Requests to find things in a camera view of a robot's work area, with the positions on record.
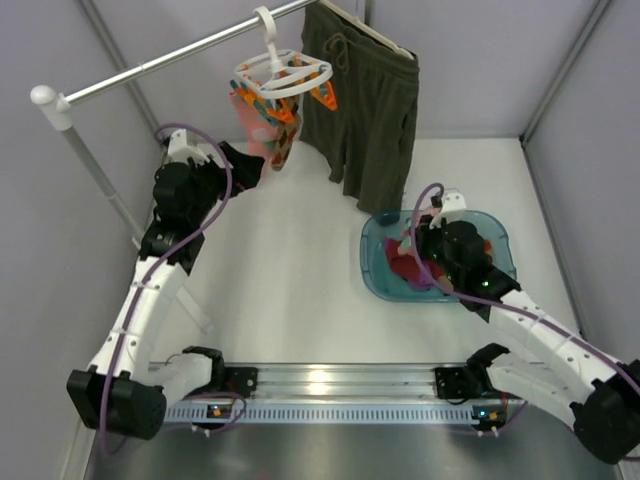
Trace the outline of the silver clothes rail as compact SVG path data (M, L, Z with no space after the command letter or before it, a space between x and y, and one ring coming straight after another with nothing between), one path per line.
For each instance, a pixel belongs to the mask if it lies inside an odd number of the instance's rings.
M38 1L31 15L50 48L39 83L70 95L127 67L155 59L253 17L257 1ZM117 226L137 237L151 205L162 123L198 127L218 140L244 133L227 98L234 67L264 52L259 29L72 107L76 133L114 184L129 215L101 200Z

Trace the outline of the maroon striped sock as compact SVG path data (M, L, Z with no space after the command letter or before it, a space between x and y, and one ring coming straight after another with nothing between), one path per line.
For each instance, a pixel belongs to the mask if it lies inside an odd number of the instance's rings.
M430 261L423 261L424 267L429 274L418 266L416 259L411 253L400 254L401 241L386 237L383 240L383 248L387 263L393 274L405 281L409 287L416 291L426 291L434 286L433 270Z

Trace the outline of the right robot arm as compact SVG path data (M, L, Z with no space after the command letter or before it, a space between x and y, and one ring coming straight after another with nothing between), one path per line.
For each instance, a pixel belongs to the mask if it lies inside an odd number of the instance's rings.
M433 261L450 280L445 293L509 338L469 359L481 380L560 420L598 460L630 460L639 446L638 361L625 364L565 329L494 266L473 224L424 216L410 238L417 263Z

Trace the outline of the white round clip hanger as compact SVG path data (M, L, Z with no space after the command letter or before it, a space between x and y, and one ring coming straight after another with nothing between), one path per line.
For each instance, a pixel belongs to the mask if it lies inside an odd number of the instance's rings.
M293 97L329 82L332 65L292 49L278 49L275 19L265 6L254 10L262 29L266 52L237 65L230 85L264 100Z

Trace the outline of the olive green shorts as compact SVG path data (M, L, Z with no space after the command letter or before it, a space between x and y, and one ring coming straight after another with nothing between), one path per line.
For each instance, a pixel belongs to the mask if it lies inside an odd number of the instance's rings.
M305 10L304 54L330 63L337 107L303 101L301 141L327 160L329 179L375 215L401 207L416 136L419 73L413 55L314 3Z

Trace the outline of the pink patterned sock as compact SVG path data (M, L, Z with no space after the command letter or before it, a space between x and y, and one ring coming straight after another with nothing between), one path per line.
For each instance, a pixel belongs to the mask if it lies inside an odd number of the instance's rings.
M405 222L404 229L402 230L400 246L403 249L409 250L413 241L416 241L417 246L420 246L422 232L424 230L429 231L432 219L433 216L427 213L421 214L415 221L409 217Z
M262 157L264 160L261 175L268 173L273 158L274 142L277 129L266 121L257 111L251 108L235 92L229 94L229 100L234 107L239 122L247 140L247 153L251 156Z

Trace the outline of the orange clothes peg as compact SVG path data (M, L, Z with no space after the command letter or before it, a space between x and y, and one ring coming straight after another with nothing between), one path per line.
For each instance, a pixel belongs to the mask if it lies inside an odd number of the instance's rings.
M312 97L331 111L337 109L337 100L331 81L326 81L310 91Z

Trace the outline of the aluminium mounting rail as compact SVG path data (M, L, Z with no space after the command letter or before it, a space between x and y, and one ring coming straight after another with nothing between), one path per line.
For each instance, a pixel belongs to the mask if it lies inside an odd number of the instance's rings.
M171 424L460 426L493 435L514 425L523 400L463 389L457 364L229 363L224 392L168 407Z

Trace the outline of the teal plastic basin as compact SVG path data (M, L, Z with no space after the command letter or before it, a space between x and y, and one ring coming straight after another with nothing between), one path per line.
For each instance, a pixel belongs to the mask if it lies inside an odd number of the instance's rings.
M402 242L411 214L411 210L384 212L365 222L360 238L360 269L365 285L374 295L390 302L457 303L455 297L444 295L435 287L413 286L392 271L386 255L387 244L391 240ZM478 210L467 210L462 219L472 223L479 235L491 244L495 266L516 279L517 268L504 225Z

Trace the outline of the beige clothes hanger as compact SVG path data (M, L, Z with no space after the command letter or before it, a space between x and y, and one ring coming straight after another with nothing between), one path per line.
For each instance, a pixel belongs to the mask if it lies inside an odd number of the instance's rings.
M392 52L394 52L396 54L399 54L399 55L401 55L403 57L406 57L408 59L411 59L411 60L415 59L415 56L414 56L414 54L412 52L410 52L409 50L399 46L397 43L393 42L389 38L387 38L384 35L380 34L376 30L374 30L371 26L367 25L363 20L360 20L356 15L348 13L347 11L345 11L344 9L342 9L339 6L335 5L331 1L321 0L320 4L322 4L325 7L327 7L330 11L332 11L339 18L344 20L347 24L350 24L356 30L358 30L359 32L367 35L371 39L377 41L378 43L380 43L381 45L383 45L384 47L386 47L390 51L392 51Z

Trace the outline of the yellow-orange clothes peg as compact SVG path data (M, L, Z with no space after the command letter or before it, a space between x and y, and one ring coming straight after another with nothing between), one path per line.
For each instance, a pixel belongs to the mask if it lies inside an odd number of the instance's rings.
M294 122L294 113L286 99L264 100L261 113L270 124Z

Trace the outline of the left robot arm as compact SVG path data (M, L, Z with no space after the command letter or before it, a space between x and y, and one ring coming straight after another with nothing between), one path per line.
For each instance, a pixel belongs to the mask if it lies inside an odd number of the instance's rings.
M206 220L261 178L263 158L226 142L219 143L218 151L224 156L221 164L195 151L155 172L153 220L129 292L99 352L67 380L69 397L89 429L149 440L170 406L228 386L216 349L190 346L164 367L149 368L168 311L204 244Z

